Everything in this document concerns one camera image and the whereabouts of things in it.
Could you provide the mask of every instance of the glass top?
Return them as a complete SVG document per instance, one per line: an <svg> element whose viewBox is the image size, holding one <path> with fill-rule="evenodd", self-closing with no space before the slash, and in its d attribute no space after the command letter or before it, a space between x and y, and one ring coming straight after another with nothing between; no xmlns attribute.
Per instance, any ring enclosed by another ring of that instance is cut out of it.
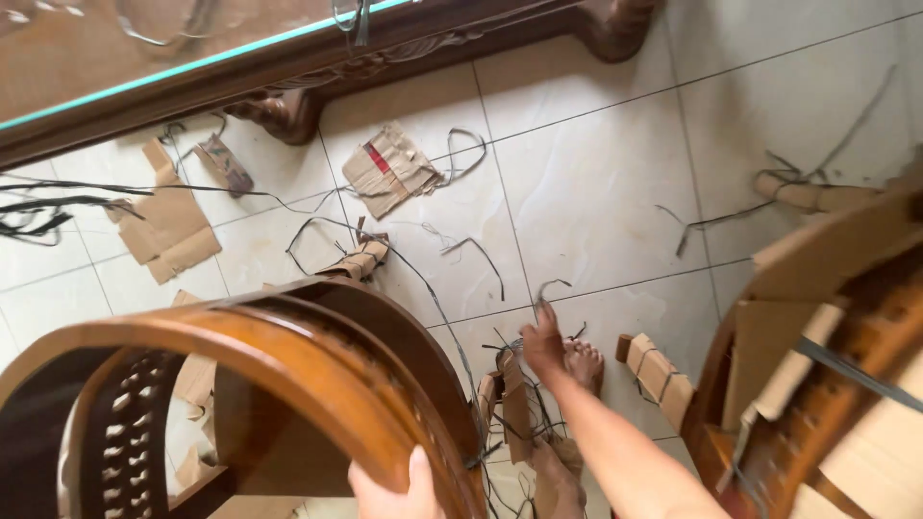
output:
<svg viewBox="0 0 923 519"><path fill-rule="evenodd" d="M370 12L411 1L417 0L373 0ZM355 6L355 0L5 0L0 130L337 22L349 25Z"/></svg>

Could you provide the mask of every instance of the black plastic strap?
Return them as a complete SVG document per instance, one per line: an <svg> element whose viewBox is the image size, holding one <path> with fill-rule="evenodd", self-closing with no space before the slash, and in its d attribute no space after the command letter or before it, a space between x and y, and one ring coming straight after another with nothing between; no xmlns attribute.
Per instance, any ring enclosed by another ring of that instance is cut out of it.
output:
<svg viewBox="0 0 923 519"><path fill-rule="evenodd" d="M795 351L811 360L820 362L827 368L836 371L844 377L855 380L881 397L890 398L898 404L906 405L919 413L923 413L923 401L916 398L916 396L904 391L894 384L882 382L872 377L850 360L837 355L835 352L811 341L807 337L802 336L801 339L798 340Z"/></svg>

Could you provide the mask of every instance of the hand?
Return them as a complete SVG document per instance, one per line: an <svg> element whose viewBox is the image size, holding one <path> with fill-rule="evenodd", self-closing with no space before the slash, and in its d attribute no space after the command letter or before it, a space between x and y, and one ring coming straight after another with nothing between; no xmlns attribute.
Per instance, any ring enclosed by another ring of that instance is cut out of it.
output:
<svg viewBox="0 0 923 519"><path fill-rule="evenodd" d="M382 488L353 460L349 484L359 505L359 519L445 519L433 491L433 471L426 451L417 445L410 455L410 489L397 494Z"/></svg>
<svg viewBox="0 0 923 519"><path fill-rule="evenodd" d="M538 303L538 328L526 324L520 329L522 356L538 378L564 372L564 342L557 328L555 310L547 301Z"/></svg>

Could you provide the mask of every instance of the carved wooden leg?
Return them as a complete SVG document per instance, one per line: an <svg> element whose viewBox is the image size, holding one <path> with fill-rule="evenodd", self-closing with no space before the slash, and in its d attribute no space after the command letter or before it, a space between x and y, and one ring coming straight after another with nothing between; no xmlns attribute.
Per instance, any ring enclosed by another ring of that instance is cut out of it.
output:
<svg viewBox="0 0 923 519"><path fill-rule="evenodd" d="M317 133L323 104L311 90L301 89L259 101L232 104L225 107L224 112L257 123L286 144L300 146L310 142Z"/></svg>
<svg viewBox="0 0 923 519"><path fill-rule="evenodd" d="M574 32L599 59L627 61L644 44L656 4L657 0L586 0Z"/></svg>

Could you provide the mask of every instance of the bare foot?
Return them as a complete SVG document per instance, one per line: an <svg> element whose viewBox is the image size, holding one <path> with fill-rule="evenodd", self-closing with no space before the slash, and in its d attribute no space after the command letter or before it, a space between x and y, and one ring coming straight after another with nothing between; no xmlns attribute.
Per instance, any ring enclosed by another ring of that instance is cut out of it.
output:
<svg viewBox="0 0 923 519"><path fill-rule="evenodd" d="M535 448L527 463L535 472L544 474L555 484L559 499L576 499L581 509L586 506L586 492L580 480L561 463L555 450L546 441L535 439Z"/></svg>
<svg viewBox="0 0 923 519"><path fill-rule="evenodd" d="M603 354L582 339L564 340L564 366L587 391L599 397L603 388Z"/></svg>

